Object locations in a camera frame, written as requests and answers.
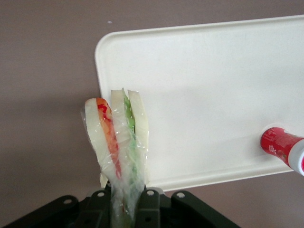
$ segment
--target white cutting board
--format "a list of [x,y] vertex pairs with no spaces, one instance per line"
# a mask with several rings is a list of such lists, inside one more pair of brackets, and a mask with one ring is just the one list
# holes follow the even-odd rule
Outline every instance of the white cutting board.
[[304,135],[304,15],[110,33],[95,60],[103,98],[142,96],[148,186],[290,171],[259,139],[273,124]]

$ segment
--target red label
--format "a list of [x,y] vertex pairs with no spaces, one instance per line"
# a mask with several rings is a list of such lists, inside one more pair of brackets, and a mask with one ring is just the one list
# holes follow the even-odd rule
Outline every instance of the red label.
[[285,164],[288,164],[288,155],[291,148],[303,137],[290,134],[283,128],[273,127],[264,132],[261,138],[261,147],[269,154],[272,154]]

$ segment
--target white bottle cap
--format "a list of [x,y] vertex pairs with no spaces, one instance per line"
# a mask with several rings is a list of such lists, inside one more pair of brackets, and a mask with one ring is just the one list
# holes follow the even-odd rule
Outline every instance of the white bottle cap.
[[290,168],[304,176],[302,163],[304,159],[304,139],[298,141],[290,150],[288,163]]

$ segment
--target plastic wrap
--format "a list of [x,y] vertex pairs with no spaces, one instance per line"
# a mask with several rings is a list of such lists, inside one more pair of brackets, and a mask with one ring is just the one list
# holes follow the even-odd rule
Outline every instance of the plastic wrap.
[[111,226],[134,227],[145,185],[148,121],[138,92],[112,91],[111,107],[102,98],[86,101],[83,119],[101,168],[100,182],[111,183]]

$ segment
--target gray background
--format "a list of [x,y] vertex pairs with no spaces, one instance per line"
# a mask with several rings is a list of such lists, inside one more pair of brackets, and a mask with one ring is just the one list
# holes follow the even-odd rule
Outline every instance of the gray background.
[[[303,0],[1,0],[0,227],[99,188],[80,109],[100,95],[94,49],[102,36],[299,14]],[[290,172],[190,191],[241,227],[300,228],[303,189]]]

